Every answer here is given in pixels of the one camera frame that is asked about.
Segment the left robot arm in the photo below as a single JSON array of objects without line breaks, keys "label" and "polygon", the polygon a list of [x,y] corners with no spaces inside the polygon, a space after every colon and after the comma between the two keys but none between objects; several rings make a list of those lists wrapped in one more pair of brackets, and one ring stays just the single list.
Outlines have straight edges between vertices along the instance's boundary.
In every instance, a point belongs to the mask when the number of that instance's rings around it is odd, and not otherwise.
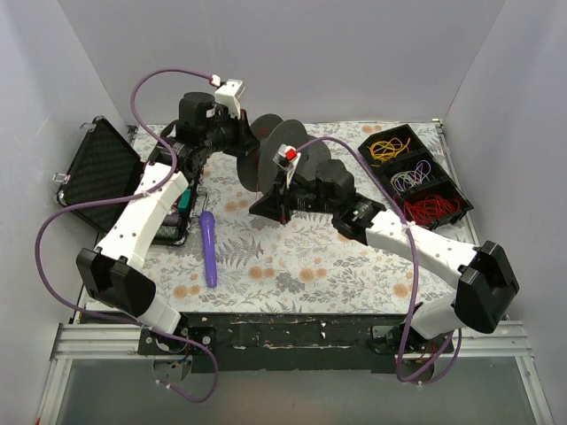
[{"label": "left robot arm", "polygon": [[175,135],[158,137],[134,199],[96,247],[76,258],[89,296],[149,328],[158,347],[171,354],[190,346],[189,327],[144,275],[145,257],[174,203],[212,154],[243,157],[259,147],[239,98],[233,81],[213,94],[185,94],[170,126]]}]

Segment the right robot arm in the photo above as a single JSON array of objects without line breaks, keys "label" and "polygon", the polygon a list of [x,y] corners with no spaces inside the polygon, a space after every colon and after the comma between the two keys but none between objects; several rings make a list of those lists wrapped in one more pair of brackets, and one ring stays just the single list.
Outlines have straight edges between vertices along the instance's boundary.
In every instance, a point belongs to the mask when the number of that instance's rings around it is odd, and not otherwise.
[{"label": "right robot arm", "polygon": [[491,334],[519,291],[500,245],[462,243],[403,223],[394,211],[359,194],[353,175],[338,159],[323,161],[310,182],[279,171],[272,188],[249,211],[280,224],[288,223],[294,212],[329,213],[340,235],[416,259],[419,267],[454,288],[452,296],[410,307],[411,318],[374,340],[381,351],[402,347],[420,352],[433,339],[465,327]]}]

